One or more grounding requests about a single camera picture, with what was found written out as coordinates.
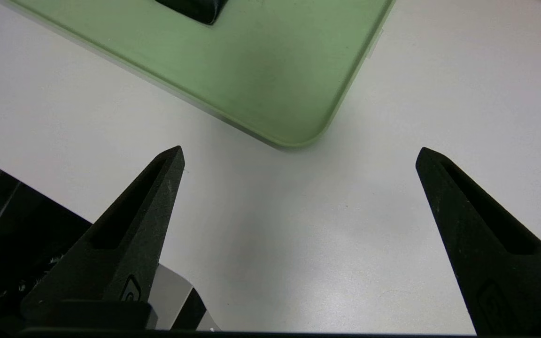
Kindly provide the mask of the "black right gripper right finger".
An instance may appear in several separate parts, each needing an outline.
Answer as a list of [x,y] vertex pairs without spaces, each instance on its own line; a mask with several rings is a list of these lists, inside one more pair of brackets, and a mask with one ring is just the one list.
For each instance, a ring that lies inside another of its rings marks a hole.
[[541,337],[541,240],[443,154],[415,168],[475,332]]

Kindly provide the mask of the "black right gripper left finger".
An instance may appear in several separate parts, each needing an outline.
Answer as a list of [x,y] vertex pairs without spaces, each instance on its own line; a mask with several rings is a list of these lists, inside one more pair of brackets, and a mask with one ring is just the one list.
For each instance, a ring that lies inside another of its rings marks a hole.
[[152,329],[148,303],[185,159],[158,154],[21,304],[27,327]]

